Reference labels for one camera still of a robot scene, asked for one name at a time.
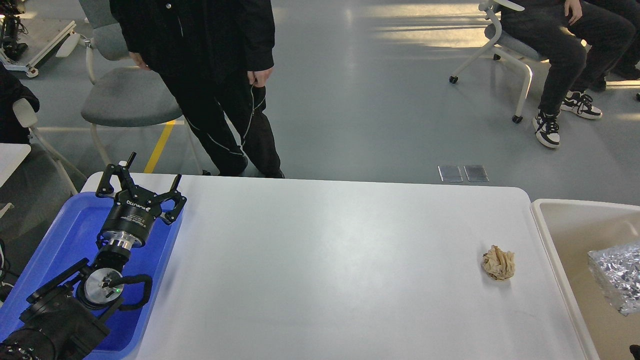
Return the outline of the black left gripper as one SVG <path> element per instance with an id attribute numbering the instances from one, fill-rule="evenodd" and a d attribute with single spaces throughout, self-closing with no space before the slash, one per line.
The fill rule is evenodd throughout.
<path id="1" fill-rule="evenodd" d="M 124 165 L 108 164 L 94 193 L 98 198 L 111 198 L 114 201 L 99 232 L 100 247 L 111 244 L 113 239 L 125 239 L 131 243 L 131 248 L 142 248 L 150 237 L 156 219 L 172 225 L 187 202 L 187 198 L 178 191 L 181 174 L 175 176 L 169 191 L 162 194 L 137 187 L 129 171 L 136 156 L 137 153 L 131 153 Z M 118 193 L 111 184 L 112 176 L 119 180 Z M 163 210 L 162 204 L 166 202 L 172 202 L 173 207 Z"/>

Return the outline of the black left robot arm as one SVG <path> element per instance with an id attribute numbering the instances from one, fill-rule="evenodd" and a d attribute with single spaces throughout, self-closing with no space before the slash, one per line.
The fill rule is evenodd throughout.
<path id="1" fill-rule="evenodd" d="M 94 195 L 62 207 L 1 314 L 3 360 L 82 360 L 137 344 L 150 317 L 187 199 L 181 175 L 156 193 L 108 164 Z"/>

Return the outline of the white robot base cart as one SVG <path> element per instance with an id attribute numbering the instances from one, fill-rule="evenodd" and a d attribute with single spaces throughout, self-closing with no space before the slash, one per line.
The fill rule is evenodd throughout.
<path id="1" fill-rule="evenodd" d="M 76 35 L 73 20 L 25 17 L 23 0 L 2 0 L 1 64 L 8 71 L 39 75 L 38 64 L 71 35 Z"/>

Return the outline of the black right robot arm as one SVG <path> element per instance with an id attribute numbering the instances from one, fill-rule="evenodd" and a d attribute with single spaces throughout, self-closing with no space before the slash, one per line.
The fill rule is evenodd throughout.
<path id="1" fill-rule="evenodd" d="M 640 360 L 640 346 L 638 344 L 631 344 L 629 346 L 629 351 L 634 360 Z"/>

